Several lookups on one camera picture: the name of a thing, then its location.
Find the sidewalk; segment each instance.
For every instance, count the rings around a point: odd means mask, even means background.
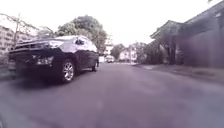
[[[187,67],[177,65],[137,65],[137,66],[149,70],[171,72],[197,79],[224,83],[224,69]]]

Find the distant car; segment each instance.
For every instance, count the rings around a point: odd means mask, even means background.
[[[107,63],[113,63],[114,62],[114,57],[108,55],[108,56],[106,56],[106,61],[107,61]]]
[[[82,69],[97,71],[98,58],[96,46],[85,36],[61,36],[16,44],[9,53],[9,69],[70,82]]]

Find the sky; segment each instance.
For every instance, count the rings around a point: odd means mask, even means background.
[[[78,16],[96,18],[113,43],[150,43],[150,34],[167,20],[185,22],[221,0],[0,0],[0,13],[57,30]]]

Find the tire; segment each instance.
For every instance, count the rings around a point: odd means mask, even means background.
[[[93,72],[97,72],[98,67],[99,67],[99,64],[98,64],[98,62],[96,61],[95,65],[92,67],[92,71],[93,71]]]
[[[72,60],[66,59],[60,68],[60,80],[63,83],[71,82],[76,74],[75,65]]]

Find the curb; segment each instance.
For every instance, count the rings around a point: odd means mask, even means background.
[[[134,66],[147,69],[146,67],[144,67],[144,65],[141,65],[141,64],[134,65]],[[224,84],[224,80],[216,79],[215,77],[212,77],[212,76],[199,75],[199,74],[183,72],[183,71],[176,71],[176,70],[173,70],[173,69],[169,69],[167,66],[164,66],[164,67],[161,67],[161,66],[159,67],[158,66],[158,67],[152,68],[151,70],[168,72],[168,73],[172,73],[172,74],[178,74],[178,75],[190,77],[190,78],[193,78],[193,79],[199,79],[199,80],[204,80],[204,81],[207,81],[207,82],[215,82],[215,83],[219,83],[219,84]]]
[[[18,78],[18,76],[15,76],[9,72],[9,73],[7,73],[7,75],[0,76],[0,82],[8,81],[8,80],[15,80],[17,78]]]

